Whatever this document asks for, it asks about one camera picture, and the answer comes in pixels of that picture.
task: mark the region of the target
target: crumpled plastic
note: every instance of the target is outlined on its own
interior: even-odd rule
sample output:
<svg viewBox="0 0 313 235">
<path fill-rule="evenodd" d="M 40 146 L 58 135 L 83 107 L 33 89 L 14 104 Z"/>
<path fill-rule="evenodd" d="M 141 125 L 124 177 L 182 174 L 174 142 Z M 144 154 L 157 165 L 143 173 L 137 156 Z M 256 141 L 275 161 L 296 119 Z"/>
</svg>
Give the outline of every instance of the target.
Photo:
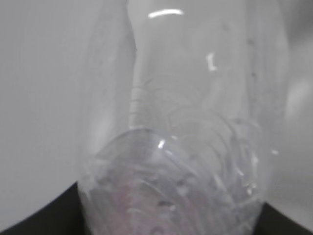
<svg viewBox="0 0 313 235">
<path fill-rule="evenodd" d="M 276 1 L 128 4 L 104 1 L 84 67 L 78 186 L 88 227 L 251 234 L 287 90 Z"/>
</svg>

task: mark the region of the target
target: white plastic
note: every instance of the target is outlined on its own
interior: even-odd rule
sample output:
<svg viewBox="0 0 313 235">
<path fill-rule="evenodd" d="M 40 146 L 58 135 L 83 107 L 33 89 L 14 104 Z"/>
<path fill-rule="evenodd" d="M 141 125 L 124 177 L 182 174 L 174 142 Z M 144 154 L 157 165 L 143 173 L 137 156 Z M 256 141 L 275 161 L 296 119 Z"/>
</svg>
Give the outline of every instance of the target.
<svg viewBox="0 0 313 235">
<path fill-rule="evenodd" d="M 91 41 L 79 146 L 88 226 L 94 235 L 251 234 L 284 115 L 276 1 L 146 8 L 131 26 L 126 1 L 105 0 Z"/>
</svg>

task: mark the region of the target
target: black surface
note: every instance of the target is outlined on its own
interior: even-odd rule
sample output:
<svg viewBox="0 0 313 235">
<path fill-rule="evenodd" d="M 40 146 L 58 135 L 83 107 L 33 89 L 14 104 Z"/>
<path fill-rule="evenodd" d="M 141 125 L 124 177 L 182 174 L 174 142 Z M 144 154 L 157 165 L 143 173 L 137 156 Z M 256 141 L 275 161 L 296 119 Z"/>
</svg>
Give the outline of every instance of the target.
<svg viewBox="0 0 313 235">
<path fill-rule="evenodd" d="M 83 235 L 77 185 L 74 184 L 45 208 L 0 235 Z M 313 235 L 265 204 L 254 235 Z"/>
</svg>

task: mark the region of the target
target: plastic bottle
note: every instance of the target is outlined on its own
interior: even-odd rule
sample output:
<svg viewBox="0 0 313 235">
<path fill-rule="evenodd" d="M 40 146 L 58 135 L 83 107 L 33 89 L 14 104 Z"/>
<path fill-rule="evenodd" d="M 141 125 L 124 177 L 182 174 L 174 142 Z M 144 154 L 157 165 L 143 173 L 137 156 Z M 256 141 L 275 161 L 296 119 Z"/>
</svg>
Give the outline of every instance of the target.
<svg viewBox="0 0 313 235">
<path fill-rule="evenodd" d="M 129 4 L 145 8 L 133 25 L 125 0 L 105 0 L 85 67 L 79 190 L 90 230 L 251 234 L 284 115 L 276 1 Z"/>
</svg>

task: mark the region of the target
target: transparent plastic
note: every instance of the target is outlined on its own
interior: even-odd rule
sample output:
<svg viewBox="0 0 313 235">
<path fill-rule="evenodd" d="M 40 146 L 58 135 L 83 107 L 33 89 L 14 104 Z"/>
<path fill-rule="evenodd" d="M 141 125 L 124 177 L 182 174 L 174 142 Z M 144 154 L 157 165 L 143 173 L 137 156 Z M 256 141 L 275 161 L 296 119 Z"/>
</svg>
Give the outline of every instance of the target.
<svg viewBox="0 0 313 235">
<path fill-rule="evenodd" d="M 105 0 L 78 151 L 91 232 L 251 234 L 279 154 L 287 61 L 274 0 Z"/>
</svg>

